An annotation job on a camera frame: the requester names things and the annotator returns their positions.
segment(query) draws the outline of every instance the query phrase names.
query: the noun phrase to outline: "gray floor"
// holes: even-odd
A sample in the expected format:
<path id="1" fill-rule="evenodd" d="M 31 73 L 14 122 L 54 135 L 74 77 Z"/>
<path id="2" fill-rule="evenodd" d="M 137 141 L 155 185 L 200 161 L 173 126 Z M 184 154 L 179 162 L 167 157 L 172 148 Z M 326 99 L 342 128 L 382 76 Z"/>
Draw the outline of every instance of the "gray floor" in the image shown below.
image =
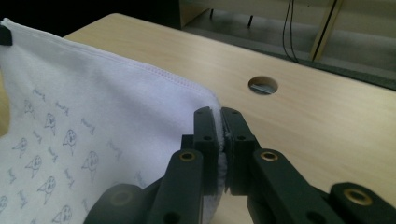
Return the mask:
<path id="1" fill-rule="evenodd" d="M 284 21 L 210 10 L 189 22 L 183 31 L 246 49 L 290 60 L 283 49 Z M 294 23 L 292 45 L 299 63 L 396 91 L 396 39 L 376 35 L 333 31 L 321 59 L 309 60 L 318 27 Z M 290 57 L 290 24 L 285 31 L 285 47 Z"/>

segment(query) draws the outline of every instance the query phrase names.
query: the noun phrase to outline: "wooden table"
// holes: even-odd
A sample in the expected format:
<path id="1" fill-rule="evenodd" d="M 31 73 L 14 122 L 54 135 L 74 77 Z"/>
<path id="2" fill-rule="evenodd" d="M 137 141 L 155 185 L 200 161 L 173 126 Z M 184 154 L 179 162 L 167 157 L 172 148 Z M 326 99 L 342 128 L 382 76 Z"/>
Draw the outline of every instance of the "wooden table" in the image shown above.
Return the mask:
<path id="1" fill-rule="evenodd" d="M 211 89 L 239 110 L 262 147 L 313 186 L 361 184 L 396 205 L 396 92 L 120 14 L 65 37 L 150 63 Z M 253 77 L 278 89 L 259 95 Z M 224 195 L 212 221 L 252 223 L 247 198 Z"/>

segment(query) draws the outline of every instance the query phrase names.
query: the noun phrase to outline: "white cloth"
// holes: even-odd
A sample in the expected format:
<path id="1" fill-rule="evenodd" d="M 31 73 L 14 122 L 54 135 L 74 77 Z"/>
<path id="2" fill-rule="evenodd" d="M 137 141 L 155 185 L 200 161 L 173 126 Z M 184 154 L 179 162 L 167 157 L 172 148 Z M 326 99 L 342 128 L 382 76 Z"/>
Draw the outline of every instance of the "white cloth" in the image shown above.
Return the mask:
<path id="1" fill-rule="evenodd" d="M 10 127 L 0 139 L 0 223 L 81 224 L 117 183 L 144 188 L 163 176 L 193 112 L 216 95 L 186 78 L 4 19 L 0 46 Z M 205 197 L 204 223 L 219 202 Z"/>

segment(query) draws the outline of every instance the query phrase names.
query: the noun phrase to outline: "desk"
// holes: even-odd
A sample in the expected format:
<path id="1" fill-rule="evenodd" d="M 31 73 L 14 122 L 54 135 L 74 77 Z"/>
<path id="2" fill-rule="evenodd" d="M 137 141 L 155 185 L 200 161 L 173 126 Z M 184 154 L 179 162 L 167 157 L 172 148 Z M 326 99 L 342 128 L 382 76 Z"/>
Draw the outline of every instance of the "desk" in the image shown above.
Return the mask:
<path id="1" fill-rule="evenodd" d="M 328 192 L 350 181 L 396 206 L 396 92 L 120 14 L 65 38 L 208 87 L 311 185 Z M 252 92 L 248 82 L 259 76 L 274 79 L 277 92 Z M 252 223 L 246 197 L 224 195 L 212 223 Z"/>

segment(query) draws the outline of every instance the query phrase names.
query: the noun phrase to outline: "wire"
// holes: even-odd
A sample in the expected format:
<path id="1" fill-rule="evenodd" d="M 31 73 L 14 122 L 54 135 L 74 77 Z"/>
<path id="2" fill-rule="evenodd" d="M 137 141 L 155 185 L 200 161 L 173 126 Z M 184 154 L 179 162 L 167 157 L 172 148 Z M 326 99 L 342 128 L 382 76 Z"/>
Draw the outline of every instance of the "wire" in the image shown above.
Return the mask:
<path id="1" fill-rule="evenodd" d="M 293 58 L 290 57 L 290 55 L 288 54 L 288 52 L 286 51 L 286 47 L 285 47 L 285 31 L 286 31 L 286 23 L 288 21 L 288 17 L 289 17 L 289 12 L 290 12 L 290 48 L 291 48 L 291 53 L 293 54 Z M 294 48 L 293 48 L 293 31 L 292 31 L 292 24 L 293 24 L 293 14 L 294 14 L 294 0 L 289 0 L 289 5 L 288 5 L 288 11 L 286 13 L 286 19 L 285 19 L 285 23 L 283 24 L 283 32 L 282 32 L 282 46 L 283 46 L 283 50 L 286 53 L 286 56 L 288 56 L 288 58 L 295 62 L 298 63 L 298 59 L 294 53 Z"/>

